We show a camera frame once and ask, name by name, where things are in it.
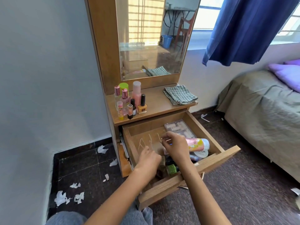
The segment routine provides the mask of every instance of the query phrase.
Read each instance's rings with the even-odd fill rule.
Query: blue bucket
[[[170,35],[163,35],[162,37],[163,37],[163,47],[169,48],[173,37]]]

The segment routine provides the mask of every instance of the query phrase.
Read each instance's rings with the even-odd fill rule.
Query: wooden chair
[[[177,47],[177,42],[178,42],[178,38],[180,36],[180,33],[182,32],[182,35],[183,35],[183,41],[182,41],[182,50],[181,50],[181,54],[183,52],[183,48],[185,47],[185,42],[186,40],[190,37],[190,33],[192,31],[192,26],[193,26],[193,22],[194,22],[194,19],[195,19],[195,15],[196,15],[196,12],[194,13],[193,17],[190,19],[190,20],[187,20],[186,18],[182,17],[180,19],[180,23],[179,23],[179,27],[178,27],[178,31],[177,31],[177,35],[176,35],[176,38],[175,38],[175,48]],[[183,23],[184,22],[187,22],[189,24],[189,27],[188,29],[185,29],[183,28]]]

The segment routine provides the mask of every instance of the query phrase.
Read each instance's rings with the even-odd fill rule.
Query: open drawer
[[[139,155],[143,150],[142,146],[147,145],[150,148],[152,147],[155,151],[160,150],[159,145],[161,147],[162,145],[159,143],[159,136],[167,131],[164,124],[180,119],[188,125],[198,138],[205,138],[209,141],[209,156],[195,163],[199,174],[215,169],[240,150],[238,146],[234,146],[226,151],[223,150],[190,112],[181,110],[122,126],[123,138],[133,167],[138,162]],[[185,185],[185,181],[180,172],[163,179],[155,177],[139,195],[137,202],[139,209],[142,210],[153,204],[178,190],[177,187],[182,185]]]

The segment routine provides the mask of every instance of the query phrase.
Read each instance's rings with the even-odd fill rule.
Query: bed
[[[257,150],[300,182],[300,93],[268,70],[233,79],[217,110]]]

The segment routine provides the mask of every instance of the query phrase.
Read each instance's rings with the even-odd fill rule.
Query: green checkered cloth
[[[163,66],[158,67],[156,69],[147,69],[151,76],[163,76],[163,75],[170,75],[167,70]]]
[[[189,90],[184,85],[165,87],[163,92],[173,105],[177,105],[177,104],[186,105],[198,99],[198,97],[190,93]]]

